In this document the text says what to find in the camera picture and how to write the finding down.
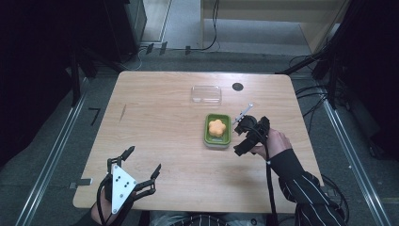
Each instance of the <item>orange food item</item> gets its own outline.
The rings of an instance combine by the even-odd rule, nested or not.
[[[221,120],[209,121],[208,127],[212,137],[222,137],[226,130],[226,125]]]

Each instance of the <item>wire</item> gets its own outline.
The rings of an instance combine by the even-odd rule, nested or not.
[[[303,118],[305,118],[307,115],[309,115],[311,113],[311,119],[309,121],[309,129],[308,129],[308,135],[311,133],[311,122],[313,121],[313,115],[314,112],[316,111],[317,108],[319,108],[319,106],[327,99],[327,96],[324,95],[322,98],[320,98],[320,100],[317,102],[317,104],[315,106],[313,106],[308,112],[306,112],[305,114],[303,114]]]
[[[217,29],[216,29],[217,15],[218,15],[218,12],[219,12],[219,1],[220,0],[215,0],[214,10],[213,10],[213,13],[212,13],[212,21],[213,21],[213,24],[214,24],[214,31],[215,31],[214,40],[206,48],[189,49],[189,51],[202,52],[202,53],[214,53],[214,52],[217,52],[217,51],[220,50],[220,43],[217,41]],[[212,52],[206,51],[206,50],[209,50],[210,48],[212,48],[212,46],[214,46],[215,43],[217,43],[217,45],[218,45],[218,48],[217,48],[216,51],[212,51]],[[167,48],[167,50],[170,50],[170,51],[186,51],[187,49],[176,49],[176,48],[169,49],[169,48]]]
[[[100,196],[101,196],[101,191],[102,191],[102,189],[103,189],[103,186],[104,186],[105,183],[106,183],[106,180],[108,180],[107,177],[105,177],[105,178],[100,182],[100,186],[99,186],[99,188],[97,189],[97,210],[98,210],[98,212],[99,212],[100,220],[101,220],[102,225],[106,225],[106,222],[105,222],[104,215],[103,215],[103,208],[102,208],[102,206],[101,206],[101,198],[100,198]]]
[[[293,63],[294,59],[296,58],[300,58],[300,57],[305,57],[303,60],[307,59],[308,57],[311,58],[313,60],[313,62],[322,62],[322,61],[327,61],[327,59],[315,59],[313,58],[313,55],[302,55],[302,56],[295,56],[294,58],[290,59],[290,61],[288,62],[288,67],[291,68],[291,64]],[[311,68],[309,66],[309,64],[306,65],[307,68],[309,68],[311,71],[313,71],[314,69]]]
[[[326,177],[326,175],[322,174],[322,178],[324,180],[324,182],[328,185],[331,186],[335,191],[337,191],[337,193],[340,195],[341,197],[341,202],[340,202],[340,207],[342,208],[343,205],[345,207],[345,213],[344,213],[344,218],[343,220],[347,223],[349,221],[349,205],[348,202],[346,200],[346,197],[344,196],[344,194],[342,193],[342,191],[338,188],[338,186],[328,177]]]
[[[313,93],[304,94],[302,96],[298,96],[298,97],[296,97],[296,99],[301,99],[301,98],[313,96],[313,95],[327,95],[327,93],[326,92],[313,92]]]
[[[105,225],[107,225],[107,224],[108,224],[108,221],[111,219],[111,217],[112,217],[112,213],[111,213],[111,214],[109,214],[109,217],[106,219],[106,221],[105,221]]]
[[[281,224],[282,222],[284,222],[285,220],[287,220],[287,219],[290,219],[290,218],[293,218],[293,219],[295,219],[295,216],[289,216],[289,217],[285,217],[285,218],[283,218],[283,219],[279,220],[279,224]]]
[[[124,69],[126,69],[126,70],[128,70],[128,71],[137,71],[138,69],[140,69],[141,68],[141,66],[143,65],[143,60],[141,59],[141,56],[140,56],[140,54],[141,54],[141,52],[143,52],[144,50],[146,50],[147,48],[144,48],[144,49],[142,49],[142,50],[140,50],[138,53],[137,53],[137,58],[138,58],[138,60],[140,61],[140,64],[138,65],[138,67],[136,67],[135,69],[130,69],[130,68],[128,68],[128,67],[126,67],[125,65],[123,65],[123,64],[119,64],[121,67],[123,67]]]
[[[148,45],[140,45],[140,47],[138,47],[138,52],[140,52],[141,50],[147,49],[148,47],[149,47]],[[136,53],[130,54],[129,57],[125,61],[122,62],[122,64],[129,62],[135,56],[135,54]]]
[[[297,95],[297,94],[299,94],[299,93],[301,93],[301,92],[303,92],[303,91],[309,90],[309,89],[326,88],[326,87],[327,87],[326,85],[318,85],[318,86],[305,87],[305,88],[302,88],[302,89],[298,89],[298,90],[295,92],[295,94]]]
[[[266,151],[266,162],[268,162],[269,161],[269,151],[267,150],[267,144],[266,144],[267,138],[262,136],[261,133],[258,130],[256,130],[254,127],[243,126],[243,129],[247,129],[248,131],[252,131],[255,133],[256,137],[258,137],[258,139],[261,141],[261,143],[264,146],[264,149]],[[274,198],[271,167],[269,164],[266,164],[266,179],[267,179],[267,188],[269,191],[270,206],[272,208],[271,224],[273,226],[275,226],[275,225],[279,225],[279,223],[278,223],[278,217],[277,217],[277,212],[276,212],[276,204],[275,204],[275,198]]]

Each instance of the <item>transparent lid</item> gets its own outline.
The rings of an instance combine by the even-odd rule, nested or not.
[[[221,105],[222,89],[218,86],[194,86],[191,102],[196,105]]]

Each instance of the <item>green container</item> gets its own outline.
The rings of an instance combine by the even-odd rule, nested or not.
[[[209,134],[209,122],[221,120],[226,125],[226,130],[222,137],[213,137]],[[210,148],[228,148],[231,142],[231,118],[228,115],[220,114],[209,114],[205,119],[205,130],[204,130],[204,143]]]

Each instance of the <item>person's arm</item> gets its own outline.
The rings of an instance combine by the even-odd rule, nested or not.
[[[270,129],[267,149],[271,169],[279,176],[282,193],[287,200],[297,203],[295,223],[346,225],[339,205],[324,194],[316,177],[303,170],[290,140],[283,133]],[[252,151],[266,158],[263,147],[255,147]]]

